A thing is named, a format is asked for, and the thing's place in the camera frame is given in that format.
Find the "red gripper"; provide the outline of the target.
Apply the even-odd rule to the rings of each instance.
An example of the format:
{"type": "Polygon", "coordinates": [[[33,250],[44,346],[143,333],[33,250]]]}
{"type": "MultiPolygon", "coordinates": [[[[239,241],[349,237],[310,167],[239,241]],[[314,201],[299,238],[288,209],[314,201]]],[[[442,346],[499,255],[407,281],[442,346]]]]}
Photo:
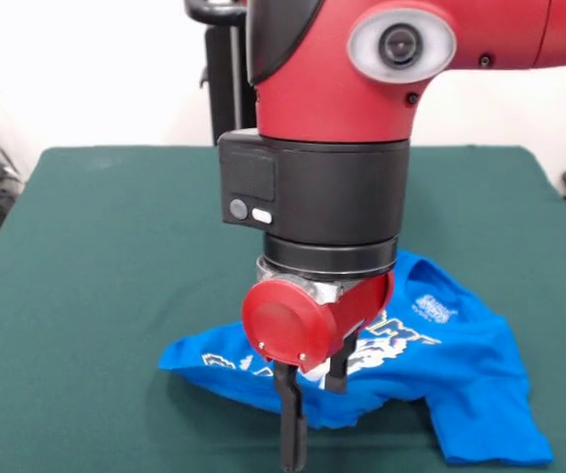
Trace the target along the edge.
{"type": "Polygon", "coordinates": [[[298,368],[308,372],[330,359],[324,389],[345,394],[348,362],[358,335],[386,307],[393,288],[391,272],[338,282],[276,274],[248,291],[242,307],[244,331],[255,350],[275,362],[284,472],[301,472],[307,457],[307,421],[297,383],[298,368]]]}

